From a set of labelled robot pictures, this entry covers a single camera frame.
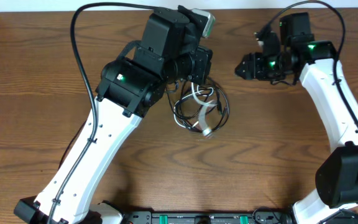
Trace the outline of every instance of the black plastic housing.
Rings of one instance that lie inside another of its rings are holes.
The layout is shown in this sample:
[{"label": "black plastic housing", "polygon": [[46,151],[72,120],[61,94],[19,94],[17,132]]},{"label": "black plastic housing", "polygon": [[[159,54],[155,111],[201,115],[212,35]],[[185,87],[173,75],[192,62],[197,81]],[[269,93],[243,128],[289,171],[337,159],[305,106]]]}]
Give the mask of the black plastic housing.
[{"label": "black plastic housing", "polygon": [[147,21],[141,46],[166,60],[176,58],[189,22],[180,12],[163,7],[155,9]]},{"label": "black plastic housing", "polygon": [[245,80],[258,79],[261,81],[270,80],[280,75],[276,71],[277,58],[275,55],[264,57],[263,53],[249,53],[244,55],[241,63],[235,68],[234,73]]},{"label": "black plastic housing", "polygon": [[102,79],[96,89],[98,98],[107,98],[124,110],[124,115],[132,113],[144,117],[148,109],[161,99],[165,85],[151,73],[135,66],[128,60],[115,60],[102,71]]},{"label": "black plastic housing", "polygon": [[335,149],[317,170],[316,188],[330,208],[358,203],[358,146],[347,142]]},{"label": "black plastic housing", "polygon": [[280,19],[281,44],[290,46],[297,42],[314,41],[311,33],[309,14],[294,13]]},{"label": "black plastic housing", "polygon": [[282,70],[291,70],[299,74],[306,63],[316,60],[334,58],[336,50],[333,43],[328,40],[298,42],[291,46],[291,50],[278,57],[277,64]]},{"label": "black plastic housing", "polygon": [[[37,196],[31,196],[22,198],[17,203],[13,214],[28,224],[45,224],[48,220],[48,216],[39,210],[40,204],[34,202]],[[101,215],[98,212],[89,211],[84,220],[78,224],[102,224]],[[67,224],[68,222],[61,219],[59,222],[52,220],[51,224]]]}]

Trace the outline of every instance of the green connector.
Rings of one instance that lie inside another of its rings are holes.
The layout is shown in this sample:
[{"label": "green connector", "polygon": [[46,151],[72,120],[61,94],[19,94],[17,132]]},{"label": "green connector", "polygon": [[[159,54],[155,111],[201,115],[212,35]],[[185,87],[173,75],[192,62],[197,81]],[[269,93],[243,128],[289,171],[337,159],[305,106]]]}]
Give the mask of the green connector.
[{"label": "green connector", "polygon": [[168,224],[168,216],[160,215],[160,224]]},{"label": "green connector", "polygon": [[248,224],[248,217],[240,216],[240,224]]}]

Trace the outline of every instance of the wooden table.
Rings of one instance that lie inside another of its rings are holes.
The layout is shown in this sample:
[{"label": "wooden table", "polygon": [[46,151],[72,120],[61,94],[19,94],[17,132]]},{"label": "wooden table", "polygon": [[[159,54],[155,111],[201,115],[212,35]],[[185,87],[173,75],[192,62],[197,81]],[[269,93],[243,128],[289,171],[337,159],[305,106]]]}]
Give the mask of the wooden table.
[{"label": "wooden table", "polygon": [[[227,125],[204,140],[177,126],[162,98],[115,156],[94,202],[110,200],[124,209],[244,211],[283,208],[314,189],[329,146],[306,90],[233,75],[244,54],[259,50],[253,33],[277,11],[212,12],[217,22],[201,44],[213,49],[210,75],[229,95]],[[358,101],[358,9],[340,11],[347,25],[341,61]],[[316,39],[337,46],[341,28],[335,15],[309,12]],[[72,14],[0,13],[0,223],[20,223],[12,213],[17,201],[46,186],[90,111],[70,44]],[[94,89],[104,65],[127,42],[141,39],[149,15],[80,16],[78,45]]]}]

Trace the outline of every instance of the black cable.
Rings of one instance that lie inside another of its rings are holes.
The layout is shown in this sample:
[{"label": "black cable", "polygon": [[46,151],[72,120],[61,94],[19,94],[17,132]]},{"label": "black cable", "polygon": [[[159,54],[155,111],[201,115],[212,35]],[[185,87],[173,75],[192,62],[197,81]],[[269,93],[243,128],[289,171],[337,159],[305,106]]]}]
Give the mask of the black cable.
[{"label": "black cable", "polygon": [[354,218],[358,218],[358,214],[356,212],[350,211],[348,209],[340,209],[339,211],[341,211],[343,214],[350,214],[352,215],[352,217]]},{"label": "black cable", "polygon": [[117,56],[116,60],[122,60],[124,57],[134,48],[138,47],[142,41],[141,40],[133,40],[129,42],[124,49],[121,51],[121,53]]},{"label": "black cable", "polygon": [[345,94],[343,93],[342,91],[342,88],[339,84],[339,80],[338,80],[338,77],[337,77],[337,71],[336,71],[336,67],[337,67],[337,63],[339,61],[339,56],[341,54],[341,51],[342,51],[342,47],[344,45],[344,42],[345,42],[345,34],[346,34],[346,27],[345,27],[345,22],[344,22],[344,19],[343,17],[341,16],[341,13],[339,13],[335,8],[333,8],[331,5],[325,3],[325,2],[322,2],[322,1],[318,1],[318,0],[310,0],[310,1],[302,1],[302,2],[298,2],[298,3],[294,3],[292,4],[291,6],[288,6],[284,9],[282,9],[279,13],[277,13],[273,19],[271,19],[259,32],[260,35],[263,35],[264,32],[266,32],[266,30],[268,30],[268,28],[270,27],[270,25],[272,24],[272,22],[277,19],[281,14],[283,14],[285,11],[295,7],[295,6],[299,6],[299,5],[302,5],[302,4],[308,4],[308,3],[318,3],[318,4],[322,4],[324,6],[326,6],[328,9],[330,9],[332,12],[335,13],[335,15],[338,16],[339,20],[341,21],[341,25],[342,25],[342,38],[341,38],[341,44],[339,45],[339,48],[338,48],[338,51],[337,51],[337,54],[335,55],[334,57],[334,65],[333,65],[333,74],[334,74],[334,80],[335,80],[335,83],[336,83],[336,87],[337,87],[337,90],[339,92],[339,95],[341,96],[342,98],[342,101],[343,103],[345,104],[346,106],[346,109],[348,110],[350,116],[352,117],[353,121],[354,121],[354,124],[356,125],[357,127],[357,131],[358,131],[358,119],[356,117],[356,115],[354,114],[349,102],[347,102],[347,99],[345,97]]},{"label": "black cable", "polygon": [[74,57],[75,57],[75,59],[77,61],[78,68],[80,69],[80,72],[81,72],[81,75],[82,75],[82,78],[84,80],[84,84],[85,84],[85,87],[86,87],[86,91],[88,92],[89,100],[91,102],[92,115],[93,115],[93,128],[92,128],[92,133],[91,133],[91,135],[90,135],[90,137],[88,139],[88,142],[85,144],[84,149],[81,151],[81,153],[78,156],[77,160],[73,164],[73,167],[71,167],[70,171],[68,172],[67,176],[65,177],[63,183],[61,184],[61,186],[60,186],[60,188],[59,188],[59,190],[58,190],[58,192],[56,194],[56,197],[53,199],[53,203],[52,203],[52,207],[51,207],[50,212],[49,212],[49,217],[48,217],[48,220],[47,220],[47,224],[52,223],[53,214],[55,213],[56,206],[58,205],[58,203],[60,203],[59,198],[62,195],[63,190],[64,190],[67,182],[70,180],[70,177],[73,175],[73,173],[74,173],[75,169],[77,168],[78,164],[81,162],[82,158],[84,157],[84,155],[87,152],[87,150],[90,147],[90,145],[94,142],[94,137],[96,135],[96,130],[98,128],[98,115],[97,115],[97,112],[96,112],[96,104],[94,102],[91,85],[89,83],[88,77],[86,76],[85,69],[84,69],[84,66],[82,64],[80,54],[78,53],[78,49],[77,49],[77,45],[76,45],[75,22],[77,20],[78,15],[80,15],[80,13],[82,11],[84,11],[85,9],[91,8],[91,7],[99,7],[99,6],[125,6],[125,7],[135,7],[135,8],[139,8],[139,9],[156,9],[157,8],[157,7],[154,7],[154,6],[143,6],[143,5],[137,5],[137,4],[120,3],[120,2],[99,2],[99,3],[86,4],[84,6],[81,6],[79,9],[77,9],[77,11],[75,11],[75,13],[73,15],[73,19],[71,20],[71,24],[70,24],[71,45],[73,47]]},{"label": "black cable", "polygon": [[[209,109],[206,112],[206,114],[210,114],[215,109],[217,109],[219,111],[219,114],[221,114],[221,119],[219,120],[218,124],[215,125],[215,127],[212,129],[212,132],[213,132],[213,131],[219,130],[227,123],[227,121],[229,119],[229,115],[230,115],[230,107],[229,107],[229,100],[227,99],[226,94],[222,91],[222,87],[219,86],[219,84],[216,83],[212,78],[208,77],[207,79],[208,79],[207,84],[200,86],[199,90],[208,91],[208,92],[200,94],[199,96],[205,96],[205,99],[203,101],[207,102],[208,97],[210,97],[210,94],[212,93],[212,90],[210,89],[212,87],[214,90],[214,95],[216,96],[217,105],[212,107],[211,109]],[[181,122],[181,124],[184,125],[184,127],[191,132],[202,133],[203,131],[200,130],[200,128],[197,128],[196,126],[194,126],[194,124],[190,121],[191,119],[199,117],[199,113],[200,113],[202,106],[200,106],[192,115],[189,115],[189,116],[184,114],[184,111],[182,108],[182,105],[184,102],[193,99],[193,96],[190,95],[192,92],[191,88],[187,88],[185,90],[186,84],[187,84],[187,80],[185,80],[182,84],[182,88],[181,88],[181,92],[180,92],[180,99],[175,103],[175,105],[172,104],[170,94],[167,92],[168,102],[169,102],[170,108],[172,110],[172,113],[177,117],[178,122]],[[225,101],[224,108],[222,108],[222,103],[220,100],[221,96],[223,96],[224,101]]]},{"label": "black cable", "polygon": [[320,222],[318,222],[318,224],[325,224],[327,223],[328,221],[338,217],[342,212],[340,210],[338,210],[336,213],[332,214],[331,216],[323,219],[323,220],[320,220]]},{"label": "black cable", "polygon": [[82,128],[84,127],[85,123],[86,123],[86,121],[84,121],[84,123],[82,123],[82,125],[81,125],[81,127],[78,129],[77,133],[75,133],[73,139],[71,139],[70,143],[68,143],[68,146],[67,146],[65,152],[63,153],[62,158],[60,159],[59,168],[58,168],[58,169],[60,169],[60,167],[62,166],[63,161],[64,161],[64,159],[65,159],[65,157],[66,157],[66,154],[67,154],[68,150],[70,149],[71,144],[73,144],[74,140],[77,138],[78,134],[81,132],[81,130],[82,130]]}]

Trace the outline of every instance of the white cable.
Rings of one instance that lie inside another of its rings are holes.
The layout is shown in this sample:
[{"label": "white cable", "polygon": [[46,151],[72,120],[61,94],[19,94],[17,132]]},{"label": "white cable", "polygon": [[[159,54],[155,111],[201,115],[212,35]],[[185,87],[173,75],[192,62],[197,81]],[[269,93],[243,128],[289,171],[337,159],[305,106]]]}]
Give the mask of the white cable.
[{"label": "white cable", "polygon": [[211,100],[207,103],[201,101],[200,99],[198,99],[197,95],[196,95],[196,91],[194,89],[194,83],[191,83],[191,91],[193,93],[193,98],[194,100],[199,104],[199,105],[203,105],[203,106],[208,106],[208,107],[213,107],[213,106],[216,106],[215,103],[213,103],[214,100]]},{"label": "white cable", "polygon": [[209,103],[207,103],[206,105],[203,105],[202,109],[200,110],[200,115],[198,116],[198,125],[200,126],[201,130],[203,130],[203,135],[205,137],[210,137],[210,135],[212,134],[212,130],[211,128],[209,128],[208,124],[206,123],[206,110],[210,107],[211,105]]},{"label": "white cable", "polygon": [[[199,88],[200,88],[200,85],[197,85],[197,92],[200,92]],[[208,88],[211,90],[211,93],[208,96],[212,96],[214,94],[214,88],[212,88],[212,87],[208,87]]]},{"label": "white cable", "polygon": [[[206,91],[206,90],[199,90],[199,91],[196,92],[196,94],[201,95],[201,93],[204,92],[204,91]],[[186,96],[182,97],[180,100],[178,100],[178,101],[173,105],[173,110],[176,111],[176,106],[177,106],[177,104],[179,103],[179,101],[184,100],[184,99],[186,99],[186,98],[188,98],[188,97],[191,97],[191,96],[193,96],[192,93],[190,93],[189,95],[186,95]],[[186,126],[184,126],[184,125],[182,125],[182,124],[179,123],[179,121],[178,121],[177,116],[176,116],[175,113],[173,114],[173,119],[175,120],[175,122],[176,122],[179,126],[181,126],[181,127],[183,127],[183,128],[186,128]]]}]

